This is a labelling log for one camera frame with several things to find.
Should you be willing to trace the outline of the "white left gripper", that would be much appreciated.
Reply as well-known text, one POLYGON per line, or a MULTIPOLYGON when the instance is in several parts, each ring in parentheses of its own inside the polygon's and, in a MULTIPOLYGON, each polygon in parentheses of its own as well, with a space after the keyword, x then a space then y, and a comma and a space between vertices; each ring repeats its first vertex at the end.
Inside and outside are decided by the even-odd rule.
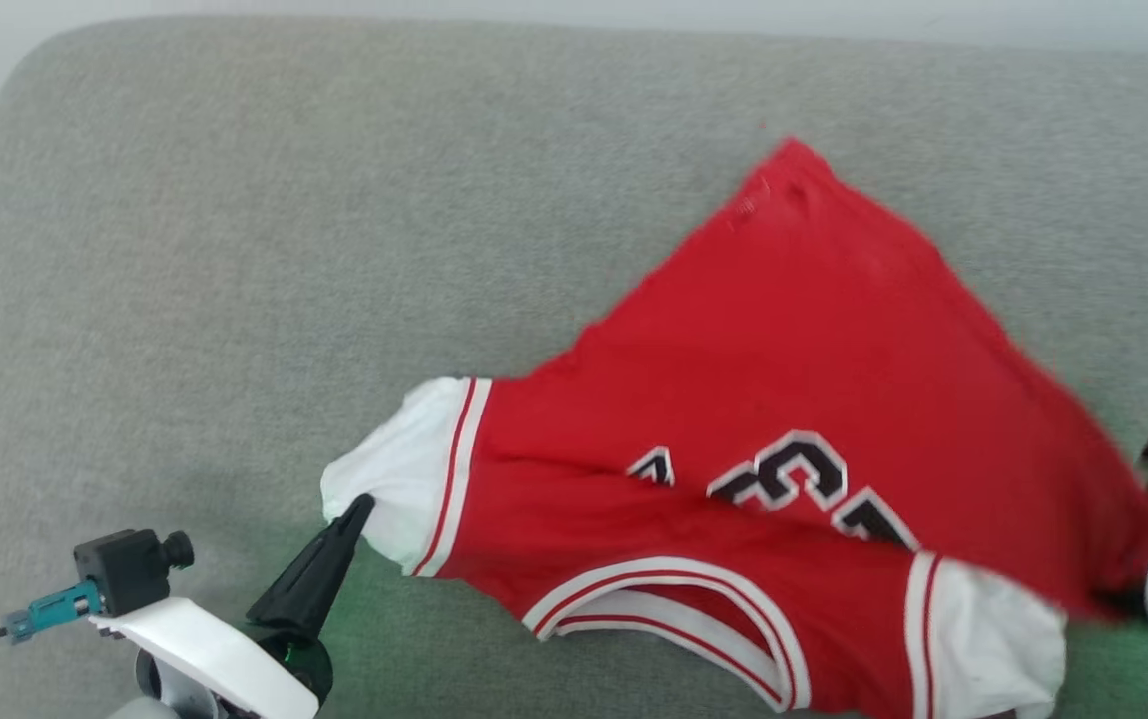
MULTIPOLYGON (((247 623, 317 640, 375 505, 369 494, 355 498, 247 610, 247 623)), ((255 719, 315 719, 321 710, 282 662, 192 600, 168 597, 122 617, 91 614, 90 623, 149 656, 160 704, 179 719, 220 719, 223 701, 255 719)))

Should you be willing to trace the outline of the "red basketball jersey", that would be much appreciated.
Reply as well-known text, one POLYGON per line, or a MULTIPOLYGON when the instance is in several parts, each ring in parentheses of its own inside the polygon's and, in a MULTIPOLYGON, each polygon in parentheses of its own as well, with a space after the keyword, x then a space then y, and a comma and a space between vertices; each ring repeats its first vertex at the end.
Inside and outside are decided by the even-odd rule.
POLYGON ((635 631, 778 713, 1049 719, 1148 492, 925 235, 790 141, 569 350, 422 382, 324 517, 538 640, 635 631))

